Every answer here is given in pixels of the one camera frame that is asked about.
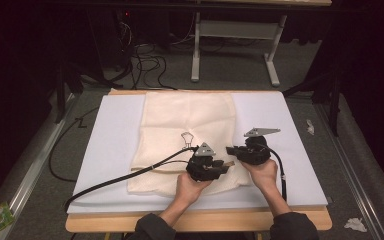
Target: sleeve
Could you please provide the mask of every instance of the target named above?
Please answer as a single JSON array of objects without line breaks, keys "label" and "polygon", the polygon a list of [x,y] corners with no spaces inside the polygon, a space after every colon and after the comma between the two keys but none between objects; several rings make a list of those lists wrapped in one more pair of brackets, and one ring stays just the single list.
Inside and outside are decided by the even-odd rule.
[{"label": "sleeve", "polygon": [[172,240],[176,231],[155,214],[148,214],[136,223],[135,232],[128,240]]},{"label": "sleeve", "polygon": [[276,216],[270,228],[271,240],[318,240],[319,235],[307,215],[290,212]]}]

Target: beige cloth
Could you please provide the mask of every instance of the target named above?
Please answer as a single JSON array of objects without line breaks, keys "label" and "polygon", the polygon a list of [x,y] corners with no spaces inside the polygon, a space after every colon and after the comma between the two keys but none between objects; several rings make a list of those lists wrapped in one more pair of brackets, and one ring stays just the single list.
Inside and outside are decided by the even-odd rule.
[{"label": "beige cloth", "polygon": [[[214,181],[203,194],[227,191],[250,184],[248,172],[227,155],[232,146],[236,111],[229,93],[149,92],[146,94],[140,126],[140,142],[131,169],[151,166],[186,146],[182,133],[193,135],[191,146],[206,142],[215,152],[214,160],[235,161],[227,174]],[[184,152],[172,160],[189,161],[193,152]],[[128,180],[131,193],[154,192],[174,195],[179,171],[186,163],[170,163],[155,172],[147,172]]]}]

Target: hand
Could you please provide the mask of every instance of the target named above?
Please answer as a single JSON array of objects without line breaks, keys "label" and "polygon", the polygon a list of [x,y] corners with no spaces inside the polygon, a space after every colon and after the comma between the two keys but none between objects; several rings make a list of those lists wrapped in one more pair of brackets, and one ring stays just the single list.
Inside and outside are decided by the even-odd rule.
[{"label": "hand", "polygon": [[202,190],[208,187],[212,181],[196,182],[188,173],[182,173],[177,177],[176,196],[174,201],[180,201],[181,203],[190,206],[201,195]]},{"label": "hand", "polygon": [[264,188],[276,187],[277,164],[269,159],[260,165],[251,165],[241,161],[242,166],[251,174],[252,181],[261,191]]}]

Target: black sleeve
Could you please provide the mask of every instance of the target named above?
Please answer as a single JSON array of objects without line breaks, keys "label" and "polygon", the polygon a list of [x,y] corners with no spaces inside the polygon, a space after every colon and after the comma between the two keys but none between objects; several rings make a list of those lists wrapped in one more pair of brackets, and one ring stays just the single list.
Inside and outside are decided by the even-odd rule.
[{"label": "black sleeve", "polygon": [[128,240],[172,240],[176,231],[155,214],[148,214],[136,223],[135,233]]},{"label": "black sleeve", "polygon": [[271,240],[318,240],[319,235],[307,215],[290,212],[276,216],[270,228]]}]

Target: gray carpet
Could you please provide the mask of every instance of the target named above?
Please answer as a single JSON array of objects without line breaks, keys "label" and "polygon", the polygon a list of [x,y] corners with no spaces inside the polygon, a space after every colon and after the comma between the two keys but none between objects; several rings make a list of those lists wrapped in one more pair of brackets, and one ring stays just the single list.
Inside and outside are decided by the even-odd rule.
[{"label": "gray carpet", "polygon": [[[170,53],[156,49],[148,54],[166,57],[167,70],[161,78],[161,82],[171,87],[283,91],[303,80],[318,48],[318,44],[306,46],[299,46],[296,42],[281,44],[275,57],[275,66],[281,86],[273,89],[261,59],[261,49],[267,47],[267,43],[258,42],[249,46],[245,43],[247,42],[233,42],[217,52],[211,52],[211,50],[217,49],[217,45],[205,45],[204,50],[206,51],[201,55],[199,83],[190,82],[192,49],[184,49],[188,47],[187,45],[178,46],[183,49],[173,47]],[[140,49],[140,52],[145,53],[146,51],[146,47]],[[148,67],[152,67],[153,63],[145,62],[142,67],[145,68],[146,64]],[[159,68],[159,71],[151,71],[146,76],[142,75],[138,86],[147,87],[144,84],[146,78],[148,85],[158,87],[156,78],[161,71],[162,68]],[[115,74],[107,72],[108,77]],[[138,76],[137,69],[134,71],[134,76]],[[126,88],[130,88],[132,79],[129,76],[120,83],[123,83]],[[73,111],[67,118],[65,129],[76,117],[98,107],[102,96],[109,90],[87,84],[85,87],[86,90],[79,96]],[[320,237],[321,239],[374,239],[370,232],[362,233],[344,228],[349,218],[362,218],[362,213],[349,183],[346,181],[338,153],[329,138],[329,133],[323,127],[323,119],[307,97],[309,94],[299,93],[299,96],[291,97],[287,99],[287,102],[323,191],[329,199],[332,199],[328,210],[333,221],[333,228],[321,231]],[[359,133],[358,127],[353,122],[352,115],[343,99],[341,110],[338,124],[339,139],[343,142],[347,154],[349,153],[350,158],[353,159],[356,172],[359,178],[361,177],[363,186],[378,210],[379,218],[384,226],[384,176],[365,144],[364,138]],[[79,128],[77,124],[73,126],[55,148],[52,163],[58,175],[76,179],[96,113],[97,111],[94,111],[84,117],[83,125],[87,126],[86,128]],[[315,126],[314,136],[306,131],[307,119],[310,119]],[[40,138],[37,136],[35,140],[41,141]],[[25,174],[31,161],[27,153],[20,159],[1,189],[0,201],[12,199],[23,173]],[[71,196],[73,188],[74,183],[54,178],[48,167],[45,166],[8,239],[70,239],[72,234],[65,230],[67,216],[63,212],[62,205]],[[120,239],[120,237],[120,234],[112,234],[110,239]],[[78,234],[75,239],[104,239],[104,234]],[[264,239],[269,239],[268,233],[264,233]]]}]

